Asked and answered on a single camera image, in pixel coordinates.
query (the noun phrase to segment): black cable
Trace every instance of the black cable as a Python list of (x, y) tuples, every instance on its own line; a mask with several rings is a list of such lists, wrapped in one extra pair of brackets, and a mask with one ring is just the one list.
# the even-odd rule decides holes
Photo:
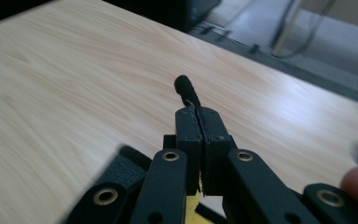
[(330, 11), (330, 9), (333, 7), (333, 5), (335, 3), (336, 3), (336, 0), (329, 0), (326, 3), (326, 5), (322, 9), (318, 19), (316, 20), (315, 23), (313, 23), (312, 29), (310, 31), (310, 35), (308, 36), (307, 40), (305, 41), (305, 43), (302, 46), (300, 46), (299, 48), (294, 50), (292, 53), (289, 53), (287, 55), (282, 55), (282, 56), (281, 55), (273, 55), (273, 56), (275, 58), (279, 58), (279, 59), (290, 59), (290, 58), (297, 56), (299, 53), (307, 50), (310, 47), (310, 43), (315, 38), (316, 33), (317, 33), (322, 21), (324, 20), (324, 17), (327, 15), (327, 13)]

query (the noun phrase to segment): gray floor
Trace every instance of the gray floor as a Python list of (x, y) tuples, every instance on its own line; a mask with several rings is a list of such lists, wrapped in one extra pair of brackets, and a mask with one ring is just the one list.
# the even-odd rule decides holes
[[(225, 30), (230, 31), (227, 39), (248, 47), (258, 45), (260, 52), (267, 57), (262, 60), (267, 60), (267, 63), (292, 66), (288, 68), (291, 71), (300, 69), (300, 73), (305, 73), (307, 77), (315, 76), (316, 79), (320, 79), (313, 84), (319, 85), (319, 82), (320, 86), (330, 91), (358, 101), (358, 26), (326, 17), (306, 51), (289, 60), (269, 57), (271, 41), (289, 1), (255, 0), (226, 27), (213, 30), (218, 34)], [(282, 55), (292, 52), (304, 43), (315, 18), (317, 15), (313, 13), (300, 12), (292, 32), (283, 45)], [(209, 42), (221, 47), (225, 45), (221, 40)]]

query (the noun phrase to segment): black wire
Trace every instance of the black wire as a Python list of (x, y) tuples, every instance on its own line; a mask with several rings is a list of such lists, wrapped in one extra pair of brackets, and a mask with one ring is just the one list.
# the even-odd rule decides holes
[(305, 43), (302, 46), (300, 46), (298, 49), (294, 50), (290, 54), (287, 54), (287, 55), (273, 55), (273, 56), (275, 58), (279, 58), (279, 59), (290, 59), (290, 58), (293, 58), (293, 57), (297, 56), (299, 53), (307, 50), (310, 47), (310, 43), (315, 38), (316, 33), (317, 33), (322, 21), (324, 20), (324, 17), (327, 15), (327, 13), (330, 11), (330, 9), (333, 7), (333, 5), (335, 3), (336, 3), (336, 0), (329, 0), (326, 3), (326, 5), (322, 9), (318, 19), (316, 20), (315, 23), (313, 23), (312, 29), (310, 31), (310, 35), (308, 36), (308, 38), (306, 39)]

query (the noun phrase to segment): wooden table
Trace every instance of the wooden table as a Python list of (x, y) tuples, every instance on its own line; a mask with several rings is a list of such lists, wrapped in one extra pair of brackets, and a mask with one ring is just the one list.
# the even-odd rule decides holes
[(0, 22), (0, 223), (58, 221), (117, 148), (152, 157), (188, 75), (238, 146), (295, 190), (354, 166), (358, 104), (97, 0)]

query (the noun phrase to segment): light wood tabletop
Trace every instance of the light wood tabletop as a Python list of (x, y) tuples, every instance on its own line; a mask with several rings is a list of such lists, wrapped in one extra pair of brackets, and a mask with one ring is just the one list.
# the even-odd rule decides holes
[(174, 133), (190, 77), (237, 145), (291, 189), (355, 164), (358, 103), (103, 1), (0, 22), (0, 223), (57, 222), (120, 145), (148, 157)]

